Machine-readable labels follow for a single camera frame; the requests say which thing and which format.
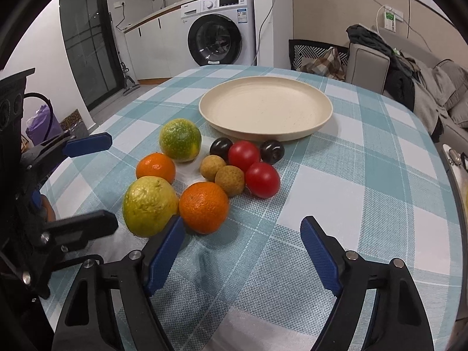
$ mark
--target orange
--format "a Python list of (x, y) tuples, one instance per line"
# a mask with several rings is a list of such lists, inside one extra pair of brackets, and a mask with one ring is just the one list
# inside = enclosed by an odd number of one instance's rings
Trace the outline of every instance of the orange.
[(182, 193), (179, 213), (186, 225), (194, 231), (212, 233), (228, 217), (229, 198), (216, 183), (194, 183)]
[(137, 165), (137, 179), (145, 176), (160, 177), (172, 183), (176, 177), (176, 165), (165, 154), (152, 153), (143, 158)]

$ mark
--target red tomato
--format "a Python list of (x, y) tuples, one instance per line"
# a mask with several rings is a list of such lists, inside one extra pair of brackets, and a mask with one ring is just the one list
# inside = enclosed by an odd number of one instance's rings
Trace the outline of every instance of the red tomato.
[(256, 162), (245, 173), (245, 184), (253, 195), (267, 199), (279, 191), (281, 181), (276, 169), (266, 162)]
[(245, 173), (250, 165), (260, 162), (260, 151), (249, 141), (237, 141), (229, 148), (228, 161)]

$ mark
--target round plate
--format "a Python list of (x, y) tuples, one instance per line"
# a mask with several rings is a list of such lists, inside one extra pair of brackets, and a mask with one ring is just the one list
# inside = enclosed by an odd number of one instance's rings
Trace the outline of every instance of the round plate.
[(320, 90), (297, 80), (247, 77), (205, 93), (201, 115), (228, 136), (250, 141), (290, 141), (319, 130), (333, 114)]

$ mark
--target cabinet door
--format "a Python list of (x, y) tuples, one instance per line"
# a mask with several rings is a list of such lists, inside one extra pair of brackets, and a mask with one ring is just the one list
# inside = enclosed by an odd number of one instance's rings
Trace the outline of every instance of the cabinet door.
[(155, 18), (140, 28), (143, 50), (147, 58), (144, 79), (170, 78), (171, 73), (166, 60), (159, 20)]
[(133, 29), (125, 34), (127, 41), (128, 52), (132, 60), (133, 70), (137, 79), (145, 79), (147, 72), (147, 56), (143, 50), (143, 37), (141, 36), (140, 28)]
[(187, 46), (187, 33), (183, 30), (180, 10), (166, 13), (159, 19), (171, 76), (175, 77), (192, 68), (193, 64), (198, 67)]

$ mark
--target purple trash bag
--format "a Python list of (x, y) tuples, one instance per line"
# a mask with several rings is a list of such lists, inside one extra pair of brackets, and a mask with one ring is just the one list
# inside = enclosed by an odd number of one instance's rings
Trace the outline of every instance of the purple trash bag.
[[(47, 128), (49, 127), (49, 117), (49, 107), (47, 105), (43, 105), (36, 112), (36, 115), (27, 121), (26, 135), (31, 139), (34, 145), (39, 145), (45, 140), (45, 132), (47, 132)], [(61, 133), (63, 133), (62, 128), (54, 115), (52, 118), (51, 131), (46, 139), (48, 140)]]

